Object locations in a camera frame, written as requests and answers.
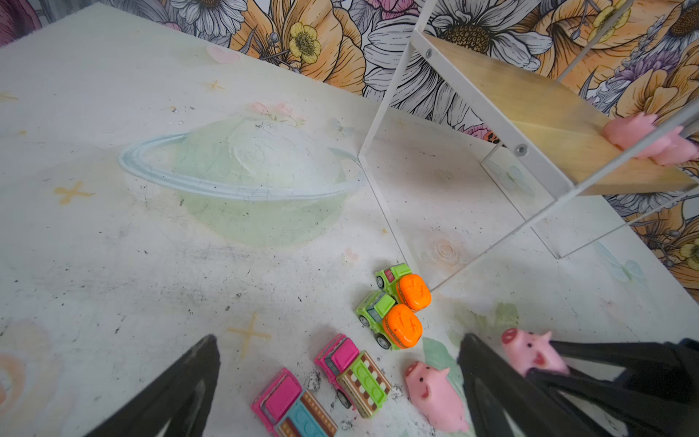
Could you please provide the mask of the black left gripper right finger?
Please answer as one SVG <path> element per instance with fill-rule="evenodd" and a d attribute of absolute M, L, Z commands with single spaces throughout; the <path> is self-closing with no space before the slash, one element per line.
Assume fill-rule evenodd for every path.
<path fill-rule="evenodd" d="M 591 436 L 582 422 L 525 380 L 477 335 L 464 336 L 458 364 L 478 436 L 512 436 L 509 421 L 527 436 Z"/>

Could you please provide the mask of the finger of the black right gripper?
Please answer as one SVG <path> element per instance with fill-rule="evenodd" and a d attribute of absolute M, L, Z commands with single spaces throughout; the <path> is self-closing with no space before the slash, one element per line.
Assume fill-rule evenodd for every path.
<path fill-rule="evenodd" d="M 552 342 L 568 358 L 621 367 L 615 384 L 633 391 L 696 391 L 698 342 Z"/>
<path fill-rule="evenodd" d="M 587 401 L 626 424 L 631 436 L 697 436 L 698 396 L 678 401 L 635 391 L 615 382 L 580 375 L 532 370 L 527 379 L 548 394 L 563 393 Z"/>

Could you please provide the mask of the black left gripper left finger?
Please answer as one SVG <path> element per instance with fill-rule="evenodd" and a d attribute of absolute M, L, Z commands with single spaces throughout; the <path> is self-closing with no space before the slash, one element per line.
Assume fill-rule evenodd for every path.
<path fill-rule="evenodd" d="M 192 346 L 89 436 L 201 436 L 220 374 L 217 337 Z"/>

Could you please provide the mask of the pink pig toy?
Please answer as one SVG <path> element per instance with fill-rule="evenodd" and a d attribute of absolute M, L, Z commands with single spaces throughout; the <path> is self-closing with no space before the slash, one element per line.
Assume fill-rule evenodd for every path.
<path fill-rule="evenodd" d="M 467 433 L 470 426 L 461 397 L 449 382 L 450 371 L 425 362 L 410 364 L 404 373 L 409 399 L 437 431 Z"/>
<path fill-rule="evenodd" d="M 522 377 L 531 369 L 569 375 L 567 364 L 550 344 L 551 338 L 551 331 L 538 335 L 517 328 L 507 329 L 501 336 L 509 363 Z"/>
<path fill-rule="evenodd" d="M 632 117 L 616 118 L 603 128 L 603 136 L 620 149 L 631 149 L 637 142 L 655 131 L 657 114 L 640 112 Z M 669 149 L 673 144 L 673 135 L 679 135 L 684 127 L 675 127 L 669 133 L 659 138 L 652 145 L 635 155 L 636 158 L 653 158 Z"/>

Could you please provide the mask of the pink truck blue bed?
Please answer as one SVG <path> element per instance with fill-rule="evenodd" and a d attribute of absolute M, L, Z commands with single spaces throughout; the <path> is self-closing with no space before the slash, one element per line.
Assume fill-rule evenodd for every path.
<path fill-rule="evenodd" d="M 338 426 L 314 395 L 283 368 L 251 404 L 271 436 L 333 437 Z"/>

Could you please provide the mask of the pink truck green bed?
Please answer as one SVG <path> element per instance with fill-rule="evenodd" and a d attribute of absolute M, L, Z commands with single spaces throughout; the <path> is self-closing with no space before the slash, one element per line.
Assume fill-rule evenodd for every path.
<path fill-rule="evenodd" d="M 391 384 L 367 353 L 340 333 L 326 344 L 314 362 L 327 376 L 340 403 L 363 419 L 373 418 L 389 400 Z"/>

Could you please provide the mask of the green orange mixer truck near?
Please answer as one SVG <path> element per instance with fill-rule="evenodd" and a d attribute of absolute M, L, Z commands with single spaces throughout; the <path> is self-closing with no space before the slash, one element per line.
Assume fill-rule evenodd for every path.
<path fill-rule="evenodd" d="M 360 323 L 373 332 L 376 342 L 384 350 L 411 349 L 422 338 L 422 323 L 415 313 L 387 292 L 373 291 L 355 313 Z"/>

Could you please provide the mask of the green orange mixer truck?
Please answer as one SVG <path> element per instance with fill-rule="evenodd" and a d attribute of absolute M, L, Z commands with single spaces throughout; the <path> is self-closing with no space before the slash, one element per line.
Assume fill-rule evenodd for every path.
<path fill-rule="evenodd" d="M 422 338 L 422 323 L 415 313 L 387 292 L 373 291 L 355 313 L 360 323 L 373 332 L 376 342 L 384 350 L 411 349 Z"/>
<path fill-rule="evenodd" d="M 431 305 L 433 297 L 424 279 L 405 264 L 398 264 L 375 273 L 380 290 L 412 311 L 422 311 Z"/>

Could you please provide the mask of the green orange mixer truck far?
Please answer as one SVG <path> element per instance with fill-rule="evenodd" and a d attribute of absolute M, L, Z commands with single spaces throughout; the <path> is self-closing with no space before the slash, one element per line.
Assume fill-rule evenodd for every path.
<path fill-rule="evenodd" d="M 405 264 L 398 264 L 375 273 L 380 290 L 412 311 L 422 311 L 431 305 L 433 297 L 424 279 Z"/>

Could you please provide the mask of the bamboo two-tier shelf white frame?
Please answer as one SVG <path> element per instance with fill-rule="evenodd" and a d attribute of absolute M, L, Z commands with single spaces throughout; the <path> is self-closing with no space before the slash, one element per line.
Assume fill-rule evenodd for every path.
<path fill-rule="evenodd" d="M 406 259 L 412 258 L 411 253 L 380 194 L 367 157 L 413 56 L 426 61 L 475 109 L 552 199 L 525 216 L 523 224 L 493 243 L 489 251 L 499 249 L 523 229 L 534 228 L 577 196 L 660 191 L 681 191 L 688 196 L 697 192 L 697 184 L 676 170 L 630 162 L 633 154 L 648 149 L 652 141 L 669 132 L 669 127 L 643 136 L 626 152 L 620 151 L 603 136 L 607 116 L 559 82 L 427 34 L 426 25 L 436 5 L 426 2 L 411 27 L 410 39 L 359 151 L 360 165 Z"/>

